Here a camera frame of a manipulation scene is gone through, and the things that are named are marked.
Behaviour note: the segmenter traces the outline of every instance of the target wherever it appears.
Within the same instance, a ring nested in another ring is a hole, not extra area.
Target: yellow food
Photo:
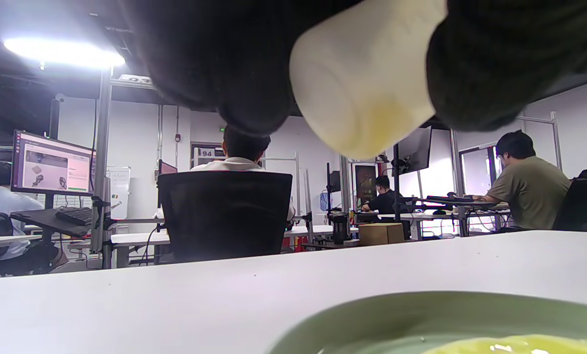
[[[423,354],[587,354],[587,340],[541,334],[455,341]]]

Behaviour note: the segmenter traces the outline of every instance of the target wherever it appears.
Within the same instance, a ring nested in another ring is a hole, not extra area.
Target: cardboard box
[[[380,244],[405,242],[403,224],[359,225],[359,246],[378,246]]]

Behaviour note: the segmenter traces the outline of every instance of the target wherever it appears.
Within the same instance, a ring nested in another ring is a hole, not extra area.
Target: number 94 sign
[[[215,150],[214,148],[200,148],[199,149],[199,157],[214,157]]]

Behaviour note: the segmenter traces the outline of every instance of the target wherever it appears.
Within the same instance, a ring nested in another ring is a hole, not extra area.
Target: white cylindrical object
[[[302,34],[289,69],[309,126],[365,159],[431,118],[426,53],[445,16],[445,0],[366,0]]]

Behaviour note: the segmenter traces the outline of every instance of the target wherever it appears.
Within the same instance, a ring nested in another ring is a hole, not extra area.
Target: man in olive t-shirt
[[[484,202],[507,202],[516,226],[551,229],[571,182],[556,166],[536,157],[529,135],[507,133],[496,144],[496,156],[505,166]]]

